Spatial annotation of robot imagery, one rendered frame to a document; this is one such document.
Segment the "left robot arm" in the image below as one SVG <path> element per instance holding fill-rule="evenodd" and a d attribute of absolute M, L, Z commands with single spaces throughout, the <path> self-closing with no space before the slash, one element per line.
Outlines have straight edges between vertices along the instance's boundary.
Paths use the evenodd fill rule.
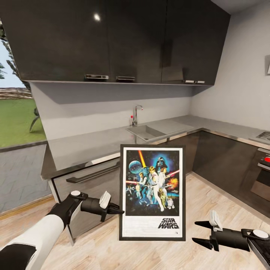
<path fill-rule="evenodd" d="M 124 213 L 110 199 L 108 192 L 98 199 L 72 191 L 39 222 L 0 250 L 0 270 L 40 270 L 66 225 L 79 210 L 101 215 L 101 222 L 105 221 L 107 214 Z"/>

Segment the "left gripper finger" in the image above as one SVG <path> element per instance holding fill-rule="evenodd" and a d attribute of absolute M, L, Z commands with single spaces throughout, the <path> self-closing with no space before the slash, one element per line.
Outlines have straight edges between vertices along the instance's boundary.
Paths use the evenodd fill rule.
<path fill-rule="evenodd" d="M 107 211 L 107 214 L 123 214 L 123 213 L 124 213 L 124 210 L 117 209 L 111 206 L 108 208 L 108 211 Z"/>
<path fill-rule="evenodd" d="M 109 205 L 108 205 L 109 207 L 111 206 L 111 207 L 115 207 L 115 208 L 117 208 L 117 209 L 120 209 L 120 206 L 119 205 L 116 205 L 116 204 L 114 204 L 114 203 L 109 203 Z"/>

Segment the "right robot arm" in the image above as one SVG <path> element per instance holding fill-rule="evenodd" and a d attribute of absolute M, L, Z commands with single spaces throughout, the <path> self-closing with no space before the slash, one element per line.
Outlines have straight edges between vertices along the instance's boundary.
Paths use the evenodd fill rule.
<path fill-rule="evenodd" d="M 215 210 L 209 211 L 209 221 L 196 221 L 195 225 L 211 228 L 210 239 L 193 238 L 192 240 L 210 250 L 219 252 L 219 245 L 250 252 L 250 248 L 270 270 L 270 235 L 260 229 L 241 229 L 241 231 L 223 228 Z M 248 232 L 250 234 L 248 235 Z"/>

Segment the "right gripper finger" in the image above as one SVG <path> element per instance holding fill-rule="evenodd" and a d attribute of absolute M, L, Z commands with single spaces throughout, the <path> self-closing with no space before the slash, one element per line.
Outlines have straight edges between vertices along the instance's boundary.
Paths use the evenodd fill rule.
<path fill-rule="evenodd" d="M 209 221 L 196 221 L 196 222 L 194 222 L 194 224 L 200 225 L 200 226 L 205 227 L 205 228 L 211 228 Z"/>
<path fill-rule="evenodd" d="M 201 238 L 193 238 L 192 237 L 192 240 L 194 242 L 196 242 L 197 244 L 202 245 L 203 247 L 206 247 L 210 250 L 212 250 L 214 248 L 211 235 L 210 235 L 210 239 L 201 239 Z"/>

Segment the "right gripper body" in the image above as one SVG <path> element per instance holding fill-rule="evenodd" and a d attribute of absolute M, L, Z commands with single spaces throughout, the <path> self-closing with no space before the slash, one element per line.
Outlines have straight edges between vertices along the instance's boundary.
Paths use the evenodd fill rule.
<path fill-rule="evenodd" d="M 215 251 L 219 252 L 219 245 L 237 248 L 232 229 L 223 228 L 223 231 L 214 231 L 211 226 L 211 238 Z"/>

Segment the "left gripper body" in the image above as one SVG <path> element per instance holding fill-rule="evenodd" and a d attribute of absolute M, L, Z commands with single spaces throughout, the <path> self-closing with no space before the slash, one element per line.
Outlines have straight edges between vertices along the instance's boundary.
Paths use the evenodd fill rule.
<path fill-rule="evenodd" d="M 100 206 L 100 199 L 94 198 L 91 202 L 89 212 L 97 215 L 101 215 L 101 222 L 105 221 L 109 206 L 104 209 Z"/>

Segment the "poster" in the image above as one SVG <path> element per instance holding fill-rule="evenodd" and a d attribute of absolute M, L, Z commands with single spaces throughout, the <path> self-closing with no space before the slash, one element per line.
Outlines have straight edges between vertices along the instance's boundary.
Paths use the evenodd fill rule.
<path fill-rule="evenodd" d="M 186 145 L 120 145 L 119 241 L 186 241 Z"/>

